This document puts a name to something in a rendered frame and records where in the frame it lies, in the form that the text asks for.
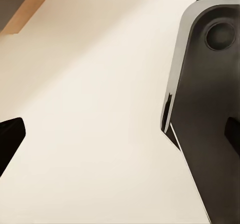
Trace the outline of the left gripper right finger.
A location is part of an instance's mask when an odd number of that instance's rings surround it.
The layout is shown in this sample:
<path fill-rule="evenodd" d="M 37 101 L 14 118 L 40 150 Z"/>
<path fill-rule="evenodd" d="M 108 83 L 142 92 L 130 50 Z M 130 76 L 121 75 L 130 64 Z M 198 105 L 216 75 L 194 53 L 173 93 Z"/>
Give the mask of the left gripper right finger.
<path fill-rule="evenodd" d="M 228 117 L 225 125 L 224 135 L 240 157 L 240 119 Z"/>

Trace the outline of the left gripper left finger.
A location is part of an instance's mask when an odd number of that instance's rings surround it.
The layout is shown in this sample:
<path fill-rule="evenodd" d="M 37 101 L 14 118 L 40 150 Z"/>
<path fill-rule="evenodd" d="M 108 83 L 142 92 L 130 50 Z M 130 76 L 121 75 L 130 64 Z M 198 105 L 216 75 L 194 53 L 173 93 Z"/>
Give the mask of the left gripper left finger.
<path fill-rule="evenodd" d="M 26 137 L 22 117 L 0 122 L 0 177 Z"/>

